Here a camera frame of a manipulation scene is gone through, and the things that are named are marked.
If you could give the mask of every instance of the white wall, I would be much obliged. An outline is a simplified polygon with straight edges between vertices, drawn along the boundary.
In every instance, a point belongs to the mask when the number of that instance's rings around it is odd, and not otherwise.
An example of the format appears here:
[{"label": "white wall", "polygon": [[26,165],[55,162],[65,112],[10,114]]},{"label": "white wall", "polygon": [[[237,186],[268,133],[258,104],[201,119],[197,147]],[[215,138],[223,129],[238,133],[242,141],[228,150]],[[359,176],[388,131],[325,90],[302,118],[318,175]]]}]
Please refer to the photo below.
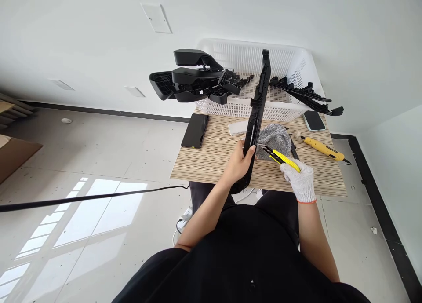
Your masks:
[{"label": "white wall", "polygon": [[400,240],[422,283],[422,106],[357,136]]},{"label": "white wall", "polygon": [[[173,34],[154,33],[139,5],[161,3]],[[40,102],[190,115],[160,101],[151,72],[173,50],[215,37],[313,52],[324,91],[344,106],[332,132],[356,134],[422,104],[422,0],[0,0],[0,87]],[[65,81],[64,91],[47,78]],[[146,99],[123,89],[137,86]]]}]

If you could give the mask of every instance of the striped table surface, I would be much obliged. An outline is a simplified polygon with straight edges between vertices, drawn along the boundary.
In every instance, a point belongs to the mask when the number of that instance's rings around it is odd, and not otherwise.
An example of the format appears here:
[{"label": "striped table surface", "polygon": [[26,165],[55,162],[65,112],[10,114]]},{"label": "striped table surface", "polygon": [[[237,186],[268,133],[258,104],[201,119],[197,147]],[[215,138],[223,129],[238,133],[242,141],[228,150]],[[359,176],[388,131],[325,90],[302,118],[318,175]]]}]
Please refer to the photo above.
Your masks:
[{"label": "striped table surface", "polygon": [[[202,114],[196,108],[195,113]],[[230,158],[236,143],[245,134],[231,136],[228,125],[230,123],[247,120],[246,118],[210,115],[205,132],[202,148],[180,148],[176,163],[170,178],[196,182],[216,183],[223,174],[227,161]],[[347,196],[346,187],[338,162],[313,149],[301,139],[294,139],[300,131],[303,136],[312,137],[334,148],[328,128],[325,131],[309,132],[302,116],[292,122],[278,122],[263,120],[261,128],[276,123],[289,127],[296,151],[300,160],[314,169],[315,194],[324,196]],[[254,163],[249,187],[292,192],[280,171],[280,165],[275,161],[257,160]]]}]

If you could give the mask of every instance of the black pants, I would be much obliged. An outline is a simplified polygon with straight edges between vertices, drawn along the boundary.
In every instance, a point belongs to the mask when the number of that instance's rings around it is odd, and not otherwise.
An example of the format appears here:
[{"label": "black pants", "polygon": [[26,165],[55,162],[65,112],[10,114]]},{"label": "black pants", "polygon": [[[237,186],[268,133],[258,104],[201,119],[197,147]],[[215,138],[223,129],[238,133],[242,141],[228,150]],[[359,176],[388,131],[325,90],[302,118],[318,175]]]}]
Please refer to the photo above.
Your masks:
[{"label": "black pants", "polygon": [[[192,196],[192,209],[195,214],[215,184],[190,181],[189,185]],[[262,190],[262,194],[262,198],[256,202],[255,207],[278,221],[286,229],[293,242],[299,245],[298,202],[295,194],[272,190]],[[222,212],[230,207],[236,207],[231,195],[227,197]]]}]

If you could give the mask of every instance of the gray cloth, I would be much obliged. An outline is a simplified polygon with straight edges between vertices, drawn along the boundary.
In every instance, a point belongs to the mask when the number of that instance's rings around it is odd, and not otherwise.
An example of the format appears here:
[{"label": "gray cloth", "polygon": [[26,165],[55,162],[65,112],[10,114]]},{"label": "gray cloth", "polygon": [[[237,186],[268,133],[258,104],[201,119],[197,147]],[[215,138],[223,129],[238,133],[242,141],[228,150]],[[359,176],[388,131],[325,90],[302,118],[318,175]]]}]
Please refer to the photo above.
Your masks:
[{"label": "gray cloth", "polygon": [[[280,124],[270,124],[261,129],[258,143],[263,143],[287,157],[290,156],[291,138],[286,128]],[[256,157],[274,161],[260,146],[257,146]]]}]

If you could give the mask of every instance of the black plastic car part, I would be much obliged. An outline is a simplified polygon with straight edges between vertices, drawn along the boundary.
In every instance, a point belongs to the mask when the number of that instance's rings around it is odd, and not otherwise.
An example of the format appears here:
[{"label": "black plastic car part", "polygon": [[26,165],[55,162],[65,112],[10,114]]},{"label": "black plastic car part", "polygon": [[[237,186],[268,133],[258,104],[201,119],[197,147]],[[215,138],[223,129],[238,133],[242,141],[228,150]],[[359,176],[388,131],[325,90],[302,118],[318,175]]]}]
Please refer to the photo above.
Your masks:
[{"label": "black plastic car part", "polygon": [[174,83],[193,84],[196,80],[219,79],[222,73],[222,71],[177,68],[171,72],[171,76]]},{"label": "black plastic car part", "polygon": [[174,51],[178,66],[209,66],[211,69],[223,71],[224,68],[211,55],[197,49],[178,49]]},{"label": "black plastic car part", "polygon": [[278,77],[274,77],[269,81],[270,86],[274,86],[280,89],[285,90],[286,92],[290,92],[290,95],[294,96],[293,94],[306,96],[310,99],[315,99],[318,101],[323,102],[331,102],[330,99],[320,96],[319,94],[315,93],[312,89],[312,82],[308,82],[308,85],[304,88],[295,88],[293,83],[287,84],[287,78],[284,77],[278,80]]},{"label": "black plastic car part", "polygon": [[217,89],[214,89],[212,93],[208,96],[208,98],[211,101],[216,102],[217,104],[225,105],[227,104],[227,97],[230,95],[230,92],[219,87]]},{"label": "black plastic car part", "polygon": [[230,71],[228,69],[224,70],[220,80],[218,80],[218,84],[225,88],[227,91],[239,95],[240,90],[247,85],[254,76],[251,75],[246,79],[240,79],[240,77],[236,74],[236,72]]},{"label": "black plastic car part", "polygon": [[176,89],[171,79],[171,71],[152,73],[149,75],[149,81],[160,100],[175,98]]},{"label": "black plastic car part", "polygon": [[286,91],[288,94],[319,113],[330,116],[340,116],[343,114],[344,108],[342,106],[330,111],[327,104],[320,104],[313,100],[316,99],[318,101],[331,102],[330,99],[322,97],[313,91],[312,82],[308,82],[306,87],[299,89],[295,88],[293,83],[287,84],[287,78],[285,77],[281,80],[278,80],[278,77],[274,77],[271,79],[270,85]]},{"label": "black plastic car part", "polygon": [[174,55],[179,66],[202,68],[177,68],[150,74],[149,80],[161,100],[177,99],[178,102],[188,103],[210,97],[210,100],[224,105],[228,96],[232,93],[238,95],[253,78],[240,79],[232,71],[223,71],[223,67],[202,50],[179,49]]},{"label": "black plastic car part", "polygon": [[[269,50],[263,49],[262,72],[261,76],[259,77],[259,84],[255,89],[255,96],[253,99],[251,99],[252,111],[247,124],[245,145],[243,148],[244,155],[246,155],[247,151],[252,145],[256,146],[258,144],[270,77],[271,65],[269,61]],[[249,165],[249,169],[245,176],[233,184],[230,189],[230,194],[237,194],[248,187],[249,182],[251,181],[252,169],[254,167],[255,153],[251,159],[251,164]]]}]

